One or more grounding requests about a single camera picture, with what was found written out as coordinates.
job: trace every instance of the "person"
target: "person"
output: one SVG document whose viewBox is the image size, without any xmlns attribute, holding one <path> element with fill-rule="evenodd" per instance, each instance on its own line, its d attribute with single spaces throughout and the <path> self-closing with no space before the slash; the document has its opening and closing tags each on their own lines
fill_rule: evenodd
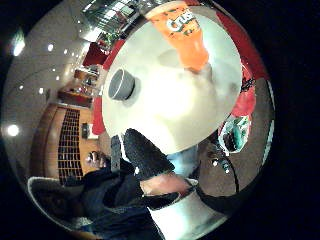
<svg viewBox="0 0 320 240">
<path fill-rule="evenodd" d="M 112 240 L 139 234 L 147 239 L 198 239 L 228 218 L 231 203 L 221 204 L 225 199 L 206 196 L 197 180 L 176 174 L 167 156 L 138 131 L 112 137 L 111 147 L 112 156 L 121 156 L 118 172 L 106 161 L 106 167 L 65 186 L 56 179 L 32 177 L 28 190 L 33 201 L 51 219 L 59 216 L 60 225 L 69 230 Z M 44 189 L 61 193 L 56 202 L 68 202 L 60 204 L 69 206 L 65 215 L 54 208 L 46 211 L 48 202 L 39 198 Z"/>
</svg>

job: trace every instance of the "bottle label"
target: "bottle label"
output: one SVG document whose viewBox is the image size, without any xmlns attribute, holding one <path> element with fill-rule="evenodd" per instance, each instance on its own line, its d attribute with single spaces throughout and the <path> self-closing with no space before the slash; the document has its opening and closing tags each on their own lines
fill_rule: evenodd
<svg viewBox="0 0 320 240">
<path fill-rule="evenodd" d="M 184 2 L 149 20 L 168 38 L 180 39 L 200 30 L 196 17 Z"/>
<path fill-rule="evenodd" d="M 192 12 L 187 9 L 185 13 L 181 14 L 175 20 L 168 19 L 167 27 L 172 32 L 181 32 L 186 24 L 188 24 L 193 19 L 196 19 Z"/>
</svg>

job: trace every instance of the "hand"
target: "hand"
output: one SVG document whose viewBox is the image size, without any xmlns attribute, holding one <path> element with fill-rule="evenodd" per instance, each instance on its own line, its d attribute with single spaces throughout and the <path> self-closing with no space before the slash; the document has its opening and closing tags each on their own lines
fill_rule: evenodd
<svg viewBox="0 0 320 240">
<path fill-rule="evenodd" d="M 163 195 L 179 192 L 184 196 L 190 188 L 187 182 L 174 172 L 161 174 L 149 180 L 140 181 L 141 190 L 145 195 Z"/>
</svg>

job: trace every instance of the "black glove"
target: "black glove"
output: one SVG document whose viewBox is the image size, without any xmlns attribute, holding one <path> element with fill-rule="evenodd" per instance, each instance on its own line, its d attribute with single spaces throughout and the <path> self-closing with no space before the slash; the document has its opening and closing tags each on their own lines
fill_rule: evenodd
<svg viewBox="0 0 320 240">
<path fill-rule="evenodd" d="M 130 128 L 126 131 L 123 144 L 126 156 L 135 168 L 135 176 L 139 181 L 148 180 L 174 169 L 174 165 L 167 160 L 166 155 L 135 129 Z"/>
</svg>

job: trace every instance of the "red chair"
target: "red chair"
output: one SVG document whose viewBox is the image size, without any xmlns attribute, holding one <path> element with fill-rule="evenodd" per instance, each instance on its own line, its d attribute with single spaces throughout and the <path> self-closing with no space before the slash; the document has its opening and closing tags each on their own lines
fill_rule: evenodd
<svg viewBox="0 0 320 240">
<path fill-rule="evenodd" d="M 83 60 L 83 66 L 90 66 L 90 65 L 103 65 L 106 61 L 108 55 L 103 53 L 100 49 L 99 45 L 96 42 L 92 42 L 90 44 L 89 50 L 85 59 Z"/>
<path fill-rule="evenodd" d="M 100 135 L 106 131 L 102 119 L 102 97 L 97 97 L 93 100 L 93 126 L 92 133 Z"/>
</svg>

